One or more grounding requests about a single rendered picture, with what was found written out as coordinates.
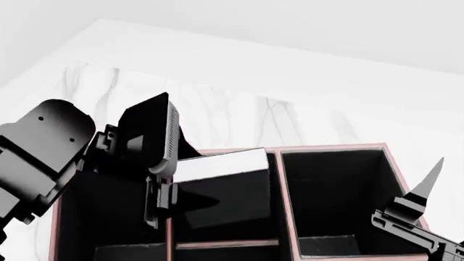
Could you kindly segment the glossy black rectangular block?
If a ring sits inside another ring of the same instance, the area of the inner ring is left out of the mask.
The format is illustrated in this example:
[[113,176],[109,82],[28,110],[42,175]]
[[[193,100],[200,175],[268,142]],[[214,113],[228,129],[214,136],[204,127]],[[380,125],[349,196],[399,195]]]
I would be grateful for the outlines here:
[[270,217],[270,171],[264,149],[182,160],[173,177],[179,191],[220,200],[216,206],[184,213],[193,229]]

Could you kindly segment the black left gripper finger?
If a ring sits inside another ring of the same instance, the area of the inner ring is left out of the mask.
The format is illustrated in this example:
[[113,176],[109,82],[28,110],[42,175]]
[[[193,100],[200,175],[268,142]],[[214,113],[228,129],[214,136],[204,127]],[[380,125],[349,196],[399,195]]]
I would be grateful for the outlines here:
[[219,199],[180,190],[177,194],[176,212],[185,213],[194,210],[201,210],[216,206],[219,203]]
[[188,141],[185,139],[182,128],[179,130],[179,139],[178,139],[178,158],[197,158],[201,157],[200,154]]

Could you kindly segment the black caddy with pink rim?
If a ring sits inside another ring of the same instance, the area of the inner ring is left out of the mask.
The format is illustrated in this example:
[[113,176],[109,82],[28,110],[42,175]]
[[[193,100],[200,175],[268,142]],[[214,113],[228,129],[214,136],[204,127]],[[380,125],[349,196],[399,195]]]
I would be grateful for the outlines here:
[[159,241],[91,246],[60,241],[59,200],[48,261],[427,261],[422,249],[370,221],[407,190],[386,145],[266,152],[270,217],[193,229],[183,214],[165,221]]

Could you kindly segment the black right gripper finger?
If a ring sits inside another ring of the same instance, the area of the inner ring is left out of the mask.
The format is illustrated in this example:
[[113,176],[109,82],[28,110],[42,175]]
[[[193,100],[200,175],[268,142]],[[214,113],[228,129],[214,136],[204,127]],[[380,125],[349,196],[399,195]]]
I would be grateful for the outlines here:
[[385,208],[385,214],[416,225],[425,213],[428,197],[442,171],[443,164],[444,158],[442,157],[415,188],[403,197],[395,197]]

